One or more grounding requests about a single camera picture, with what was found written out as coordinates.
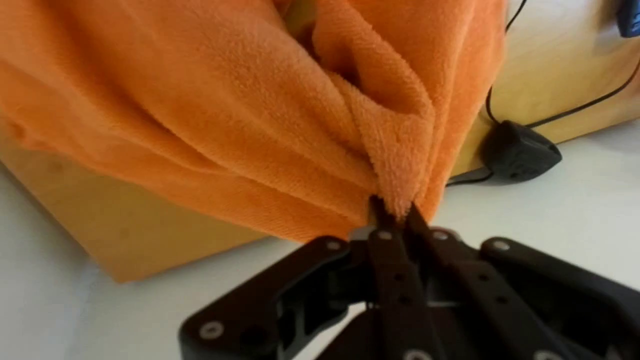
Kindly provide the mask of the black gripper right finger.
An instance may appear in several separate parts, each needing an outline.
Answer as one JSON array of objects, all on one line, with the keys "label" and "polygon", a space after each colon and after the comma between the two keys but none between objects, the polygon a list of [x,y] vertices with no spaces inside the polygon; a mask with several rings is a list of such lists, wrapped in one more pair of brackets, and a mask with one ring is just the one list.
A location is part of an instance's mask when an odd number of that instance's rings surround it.
[{"label": "black gripper right finger", "polygon": [[406,226],[425,266],[471,314],[470,338],[487,347],[487,360],[578,360],[578,353],[553,336],[478,252],[451,233],[430,229],[416,208]]}]

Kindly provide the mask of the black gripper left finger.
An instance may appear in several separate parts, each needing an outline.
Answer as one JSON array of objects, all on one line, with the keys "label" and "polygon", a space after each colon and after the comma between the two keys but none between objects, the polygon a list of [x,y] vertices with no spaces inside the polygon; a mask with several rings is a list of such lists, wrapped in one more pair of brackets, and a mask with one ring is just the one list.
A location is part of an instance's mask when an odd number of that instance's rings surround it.
[{"label": "black gripper left finger", "polygon": [[436,360],[438,347],[408,233],[378,196],[368,206],[373,226],[368,252],[376,285],[376,335],[384,360]]}]

